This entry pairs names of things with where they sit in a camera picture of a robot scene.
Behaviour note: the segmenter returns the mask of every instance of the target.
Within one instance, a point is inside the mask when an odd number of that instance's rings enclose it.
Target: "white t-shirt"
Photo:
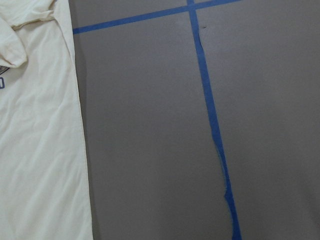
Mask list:
[[[68,0],[0,0],[0,66],[0,240],[92,240]]]

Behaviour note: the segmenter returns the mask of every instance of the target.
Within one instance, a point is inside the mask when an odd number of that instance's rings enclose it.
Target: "printed graphic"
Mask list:
[[[7,67],[7,66],[0,66],[0,75],[3,74],[8,69],[9,69],[9,67]]]
[[[3,77],[0,77],[0,89],[4,89],[5,88],[5,80]]]

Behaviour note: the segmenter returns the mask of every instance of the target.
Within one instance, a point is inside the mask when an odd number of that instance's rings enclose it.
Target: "gray floor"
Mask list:
[[[184,5],[70,2],[74,28]],[[243,239],[320,239],[319,1],[197,15]],[[95,240],[231,240],[188,13],[74,41]]]

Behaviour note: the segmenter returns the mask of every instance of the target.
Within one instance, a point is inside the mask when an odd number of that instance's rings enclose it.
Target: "tape line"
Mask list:
[[[185,12],[192,11],[192,10],[204,9],[204,8],[208,8],[208,7],[233,3],[233,2],[237,2],[237,1],[240,1],[240,0],[211,0],[211,1],[205,1],[205,2],[200,2],[200,3],[194,3],[192,5],[179,6],[179,7],[175,7],[175,8],[166,9],[166,10],[155,11],[155,12],[141,14],[141,15],[137,15],[137,16],[126,17],[126,18],[122,18],[122,19],[118,19],[118,20],[106,21],[106,22],[101,22],[101,23],[97,23],[97,24],[93,24],[93,25],[77,27],[77,28],[73,29],[73,34],[81,34],[81,33],[86,33],[86,32],[90,32],[90,31],[94,31],[94,30],[111,28],[111,27],[115,27],[115,26],[119,26],[119,25],[130,24],[130,23],[140,22],[140,21],[144,21],[144,20],[155,19],[155,18],[160,18],[160,17],[174,15],[174,14],[185,13]]]
[[[194,0],[187,0],[187,3],[189,6],[193,6],[195,4]],[[198,65],[199,65],[200,74],[201,74],[204,98],[205,98],[205,103],[208,111],[209,123],[211,127],[211,134],[212,134],[212,138],[215,143],[218,155],[220,157],[222,170],[224,174],[224,182],[225,182],[224,198],[228,204],[231,217],[232,217],[232,240],[242,240],[236,205],[235,205],[234,196],[232,193],[232,187],[231,187],[231,182],[230,182],[230,177],[228,172],[228,166],[227,166],[223,141],[222,141],[219,123],[218,123],[218,116],[217,116],[214,97],[212,94],[212,88],[210,84],[210,77],[209,77],[209,72],[208,72],[208,67],[206,62],[205,51],[203,49],[203,46],[201,45],[201,40],[199,35],[199,22],[198,22],[196,10],[190,9],[189,16],[190,16],[190,22],[192,27],[195,49],[196,49],[196,55],[198,58]]]

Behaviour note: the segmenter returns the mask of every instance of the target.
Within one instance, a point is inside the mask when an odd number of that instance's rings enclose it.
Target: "t-shirt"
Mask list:
[[[68,0],[0,0],[0,240],[92,240]]]

